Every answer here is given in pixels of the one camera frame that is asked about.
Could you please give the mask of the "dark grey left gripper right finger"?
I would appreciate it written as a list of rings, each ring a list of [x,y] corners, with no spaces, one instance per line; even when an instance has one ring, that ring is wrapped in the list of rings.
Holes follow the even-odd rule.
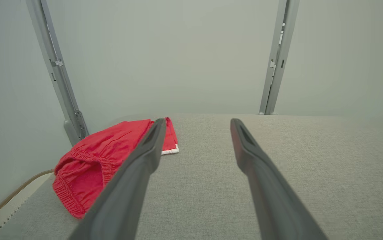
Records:
[[[247,176],[262,240],[328,240],[245,124],[230,121],[235,159]]]

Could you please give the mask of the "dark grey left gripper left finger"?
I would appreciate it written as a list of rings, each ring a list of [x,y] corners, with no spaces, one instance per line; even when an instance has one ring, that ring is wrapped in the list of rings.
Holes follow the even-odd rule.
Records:
[[[157,119],[68,240],[134,240],[150,176],[159,166],[166,120]]]

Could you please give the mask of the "red shorts white trim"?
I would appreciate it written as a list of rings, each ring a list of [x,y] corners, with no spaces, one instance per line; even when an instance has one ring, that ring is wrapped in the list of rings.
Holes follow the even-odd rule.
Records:
[[[149,119],[121,122],[79,141],[60,159],[53,190],[73,217],[85,216],[152,125]]]

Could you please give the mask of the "red basketball jersey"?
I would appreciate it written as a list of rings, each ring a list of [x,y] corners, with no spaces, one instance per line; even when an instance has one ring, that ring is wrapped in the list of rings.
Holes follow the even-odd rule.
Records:
[[[164,145],[162,147],[162,155],[176,154],[179,152],[178,139],[173,126],[173,123],[169,117],[165,118],[166,121],[166,133],[164,139]]]

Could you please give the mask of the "grey fabric sofa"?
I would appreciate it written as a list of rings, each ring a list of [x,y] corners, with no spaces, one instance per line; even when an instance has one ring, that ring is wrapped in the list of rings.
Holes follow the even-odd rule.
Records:
[[[332,240],[383,240],[383,118],[173,114],[136,240],[260,240],[230,120],[245,123]]]

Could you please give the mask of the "grey partition post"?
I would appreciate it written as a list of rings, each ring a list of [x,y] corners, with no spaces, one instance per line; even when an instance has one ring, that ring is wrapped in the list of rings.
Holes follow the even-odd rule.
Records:
[[[65,120],[63,127],[70,144],[76,145],[89,135],[76,102],[66,62],[62,55],[47,0],[25,0],[32,24]]]
[[[274,114],[300,4],[300,0],[278,1],[274,34],[260,101],[260,115]]]

